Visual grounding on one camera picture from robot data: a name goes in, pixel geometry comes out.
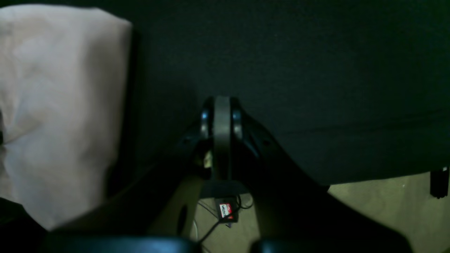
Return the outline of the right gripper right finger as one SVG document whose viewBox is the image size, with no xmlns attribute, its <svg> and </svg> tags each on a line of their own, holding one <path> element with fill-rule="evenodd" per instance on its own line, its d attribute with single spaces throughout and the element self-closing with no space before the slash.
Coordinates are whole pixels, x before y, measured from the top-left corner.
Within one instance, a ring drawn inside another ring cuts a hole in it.
<svg viewBox="0 0 450 253">
<path fill-rule="evenodd" d="M 251 253 L 411 253 L 406 237 L 355 211 L 300 168 L 238 99 L 230 99 L 230 178 L 251 194 Z"/>
</svg>

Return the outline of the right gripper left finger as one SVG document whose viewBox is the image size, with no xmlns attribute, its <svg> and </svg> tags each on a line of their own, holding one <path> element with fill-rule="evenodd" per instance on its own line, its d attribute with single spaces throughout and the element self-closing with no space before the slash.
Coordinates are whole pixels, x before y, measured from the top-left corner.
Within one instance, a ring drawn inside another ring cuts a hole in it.
<svg viewBox="0 0 450 253">
<path fill-rule="evenodd" d="M 201 253 L 190 230 L 206 181 L 231 178 L 231 99 L 210 98 L 198 121 L 137 182 L 50 232 L 44 253 Z"/>
</svg>

